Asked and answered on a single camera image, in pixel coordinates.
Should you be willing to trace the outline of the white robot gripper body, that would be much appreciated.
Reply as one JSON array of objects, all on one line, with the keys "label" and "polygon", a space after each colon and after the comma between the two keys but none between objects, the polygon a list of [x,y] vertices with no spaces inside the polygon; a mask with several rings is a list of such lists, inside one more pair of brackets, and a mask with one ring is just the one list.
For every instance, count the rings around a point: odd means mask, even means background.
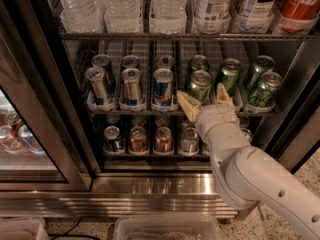
[{"label": "white robot gripper body", "polygon": [[209,143],[207,135],[213,128],[221,126],[226,129],[228,125],[239,128],[239,119],[233,108],[221,104],[202,107],[195,120],[195,128],[206,144]]}]

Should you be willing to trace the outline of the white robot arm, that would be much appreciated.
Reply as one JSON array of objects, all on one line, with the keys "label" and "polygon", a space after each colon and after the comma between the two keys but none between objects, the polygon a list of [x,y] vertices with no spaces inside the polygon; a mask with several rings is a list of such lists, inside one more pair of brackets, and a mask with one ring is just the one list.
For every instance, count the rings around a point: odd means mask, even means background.
[{"label": "white robot arm", "polygon": [[274,158],[254,147],[226,104],[203,106],[183,91],[177,101],[210,150],[210,164],[223,201],[247,210],[262,202],[285,218],[305,240],[320,240],[320,198]]}]

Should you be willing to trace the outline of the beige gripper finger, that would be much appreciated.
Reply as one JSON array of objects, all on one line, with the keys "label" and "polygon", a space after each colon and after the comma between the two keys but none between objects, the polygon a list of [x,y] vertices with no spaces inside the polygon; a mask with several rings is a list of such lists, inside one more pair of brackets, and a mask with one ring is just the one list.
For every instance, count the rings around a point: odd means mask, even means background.
[{"label": "beige gripper finger", "polygon": [[216,99],[218,104],[227,105],[229,107],[234,106],[232,98],[229,96],[222,83],[217,85]]},{"label": "beige gripper finger", "polygon": [[177,91],[177,100],[188,120],[194,123],[201,109],[201,102],[180,90]]}]

